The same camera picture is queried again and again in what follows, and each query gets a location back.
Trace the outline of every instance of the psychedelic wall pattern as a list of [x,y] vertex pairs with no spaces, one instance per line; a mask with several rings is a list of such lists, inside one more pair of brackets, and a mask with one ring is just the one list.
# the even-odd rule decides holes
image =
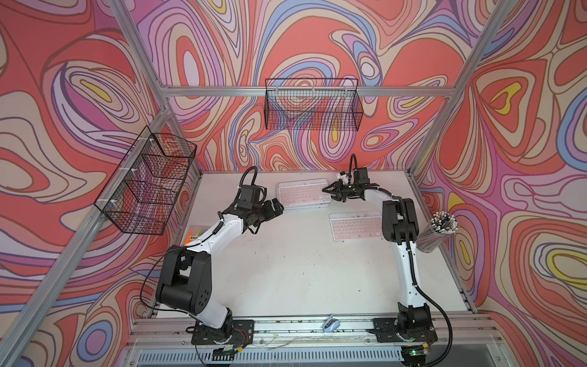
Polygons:
[[[66,5],[0,2],[0,336],[158,111],[106,2]],[[194,183],[161,237],[104,225],[20,365],[114,364]]]
[[[21,357],[23,367],[115,365],[134,321],[144,277],[177,235],[196,183],[191,174],[161,236],[122,234],[113,225],[96,237]],[[160,265],[143,292],[153,296]]]
[[[130,4],[162,84],[264,85],[358,78],[363,86],[450,86],[493,1],[191,1]],[[268,132],[263,98],[170,99],[202,170],[405,169],[441,105],[365,97],[359,132]]]
[[521,366],[587,365],[587,4],[516,4],[417,181]]
[[452,85],[493,1],[146,0],[130,10],[164,85],[353,75]]
[[443,100],[365,97],[356,131],[267,131],[264,98],[189,97],[170,100],[188,140],[198,145],[202,171],[347,170],[351,153],[370,169],[408,167]]

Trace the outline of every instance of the metal grate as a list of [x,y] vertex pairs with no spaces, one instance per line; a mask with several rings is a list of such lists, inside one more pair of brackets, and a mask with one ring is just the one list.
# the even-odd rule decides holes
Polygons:
[[354,78],[265,80],[268,130],[359,130],[363,105]]
[[123,233],[162,235],[195,153],[186,139],[152,133],[107,204],[96,206]]
[[[199,348],[206,364],[222,364],[212,361],[210,349]],[[401,346],[344,346],[313,348],[245,348],[235,355],[233,364],[336,363],[336,362],[399,362],[403,361]],[[195,349],[144,349],[140,352],[138,366],[168,366],[198,364]]]

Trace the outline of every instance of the wire mesh basket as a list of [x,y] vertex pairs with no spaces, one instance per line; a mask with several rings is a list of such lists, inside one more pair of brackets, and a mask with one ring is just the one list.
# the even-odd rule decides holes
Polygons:
[[363,119],[355,78],[265,80],[268,130],[354,130]]
[[106,205],[96,206],[123,233],[162,235],[196,148],[173,134],[151,133]]

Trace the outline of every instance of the keyboard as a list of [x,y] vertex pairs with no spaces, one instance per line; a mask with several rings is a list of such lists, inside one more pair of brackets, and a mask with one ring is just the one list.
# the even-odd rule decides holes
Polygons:
[[332,201],[330,194],[322,192],[326,186],[326,179],[281,182],[275,196],[285,209],[323,207]]
[[383,238],[381,213],[360,211],[329,215],[332,239],[335,243],[347,243],[366,238]]

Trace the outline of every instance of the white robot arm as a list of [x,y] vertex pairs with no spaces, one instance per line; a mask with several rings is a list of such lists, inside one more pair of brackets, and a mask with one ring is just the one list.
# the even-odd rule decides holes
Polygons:
[[[385,201],[393,201],[400,204],[398,198],[394,198],[389,193],[379,190],[366,190],[365,200],[375,205],[377,208],[383,208],[383,203]],[[403,219],[401,213],[397,213],[397,217],[399,220]],[[410,257],[412,257],[416,281],[418,284],[420,283],[416,257],[413,256],[416,251],[415,238],[414,241],[398,242],[397,246],[393,246],[393,251],[396,256],[397,276],[400,284],[400,303],[406,307],[422,307],[426,303],[426,299],[418,292],[411,279]]]
[[[397,337],[399,341],[425,341],[426,347],[414,349],[402,347],[404,364],[433,366],[442,361],[450,351],[453,332],[450,320],[442,308],[428,297],[420,289],[420,277],[416,262],[416,237],[419,228],[416,219],[416,209],[411,199],[403,199],[392,195],[389,191],[371,183],[367,174],[367,168],[358,168],[355,155],[351,155],[349,172],[341,172],[339,180],[323,189],[329,193],[334,200],[345,202],[349,199],[366,200],[382,211],[382,232],[387,241],[395,243],[392,246],[395,252],[397,263],[397,278],[400,284],[401,296],[397,306],[399,313],[397,318],[390,322],[391,319],[384,319],[387,322],[379,324],[379,327],[368,330],[377,335],[377,341],[394,341]],[[448,327],[448,344],[443,354],[435,361],[424,364],[425,355],[420,355],[427,345],[438,340],[434,327],[428,303],[434,305],[443,314]]]
[[[244,185],[244,178],[251,170],[255,171],[251,184]],[[214,340],[231,335],[232,313],[212,297],[211,258],[246,230],[256,234],[261,223],[280,216],[284,210],[276,198],[265,200],[267,189],[255,185],[256,177],[256,167],[245,171],[236,198],[223,212],[218,212],[220,220],[195,241],[183,247],[172,246],[164,256],[157,301],[188,312],[210,329]],[[189,277],[180,274],[190,267]]]

